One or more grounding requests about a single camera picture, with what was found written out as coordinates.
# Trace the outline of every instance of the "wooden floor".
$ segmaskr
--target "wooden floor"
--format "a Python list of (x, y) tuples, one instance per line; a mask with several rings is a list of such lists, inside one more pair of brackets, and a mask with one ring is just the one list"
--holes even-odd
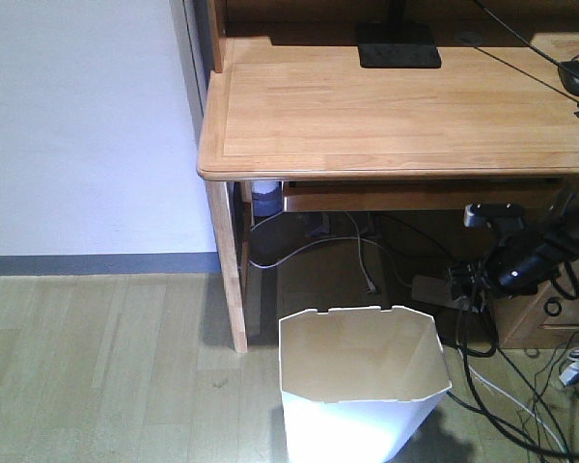
[[(2, 277), (0, 463), (286, 462), (278, 347), (259, 339), (231, 350), (219, 275)], [(510, 354), (533, 371), (548, 353)], [(469, 400), (458, 356), (446, 355)], [(474, 365), (529, 397), (500, 359)], [(520, 422), (516, 406), (480, 391)], [(579, 449), (579, 403), (561, 388), (548, 401)], [(394, 461), (538, 460), (446, 397)]]

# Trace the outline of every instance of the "white trash can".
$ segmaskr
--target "white trash can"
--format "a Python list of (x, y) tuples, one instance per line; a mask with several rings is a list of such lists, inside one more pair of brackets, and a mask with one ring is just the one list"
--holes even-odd
[(290, 463), (382, 463), (452, 386), (433, 317), (402, 306), (279, 321)]

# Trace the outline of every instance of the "power strip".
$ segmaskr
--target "power strip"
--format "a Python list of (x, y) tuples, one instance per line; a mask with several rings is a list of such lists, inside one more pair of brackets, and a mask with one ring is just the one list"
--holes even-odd
[(467, 310), (467, 298), (453, 300), (451, 287), (445, 280), (416, 275), (412, 280), (412, 299), (435, 306), (449, 307), (460, 311)]
[(565, 386), (570, 386), (579, 381), (579, 360), (570, 364), (560, 375), (560, 381)]

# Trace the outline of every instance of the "baseboard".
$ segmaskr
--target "baseboard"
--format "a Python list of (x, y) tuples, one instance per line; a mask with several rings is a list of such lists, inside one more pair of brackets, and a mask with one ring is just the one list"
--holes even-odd
[(217, 253), (0, 256), (0, 276), (218, 273)]

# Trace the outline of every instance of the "wooden desk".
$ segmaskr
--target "wooden desk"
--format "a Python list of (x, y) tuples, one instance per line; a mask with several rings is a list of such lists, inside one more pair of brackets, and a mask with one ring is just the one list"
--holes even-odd
[[(246, 351), (247, 340), (233, 182), (360, 180), (368, 199), (364, 182), (386, 180), (374, 186), (385, 198), (377, 206), (391, 209), (520, 195), (540, 205), (561, 181), (579, 183), (576, 101), (563, 93), (555, 68), (490, 22), (431, 26), (441, 69), (360, 68), (352, 24), (228, 26), (223, 72), (210, 79), (198, 169), (237, 351)], [(579, 21), (520, 27), (556, 59), (579, 53)], [(483, 46), (456, 42), (462, 31), (479, 32)]]

